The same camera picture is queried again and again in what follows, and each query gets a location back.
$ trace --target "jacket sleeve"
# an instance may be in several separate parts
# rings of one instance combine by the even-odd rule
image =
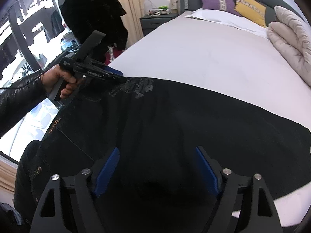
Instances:
[[[14,82],[0,94],[0,137],[16,125],[29,111],[46,98],[40,71]]]

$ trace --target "folded duvet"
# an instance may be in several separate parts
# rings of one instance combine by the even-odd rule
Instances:
[[[275,6],[280,22],[271,22],[268,37],[296,73],[311,86],[310,29],[296,14]]]

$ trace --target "cable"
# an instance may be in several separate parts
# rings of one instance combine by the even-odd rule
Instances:
[[[22,89],[26,86],[28,86],[30,83],[34,82],[36,79],[38,79],[41,75],[45,74],[47,71],[39,74],[37,77],[35,77],[34,79],[32,79],[30,82],[28,82],[27,84],[25,84],[24,86],[20,86],[20,87],[8,87],[8,88],[0,88],[0,89]]]

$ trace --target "yellow pillow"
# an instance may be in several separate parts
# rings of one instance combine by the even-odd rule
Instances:
[[[234,10],[254,23],[266,27],[266,7],[255,0],[236,0]]]

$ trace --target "blue gripper pad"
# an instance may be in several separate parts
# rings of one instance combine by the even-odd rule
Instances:
[[[214,173],[212,167],[209,165],[206,158],[198,147],[196,147],[196,154],[196,164],[202,174],[203,180],[209,193],[215,196],[219,195],[220,190],[218,188],[219,183],[216,174]]]
[[[110,66],[106,66],[106,67],[105,67],[105,70],[106,70],[107,72],[111,72],[111,73],[114,73],[114,74],[116,74],[116,75],[123,76],[123,73],[122,73],[121,71],[118,71],[118,70],[116,70],[116,69],[113,69],[113,68],[111,68]]]
[[[119,160],[120,160],[120,151],[118,148],[115,148],[110,154],[109,158],[104,164],[104,167],[101,169],[95,180],[95,187],[93,189],[93,194],[95,194],[97,198],[101,194],[104,194],[106,192],[111,177],[117,168]]]

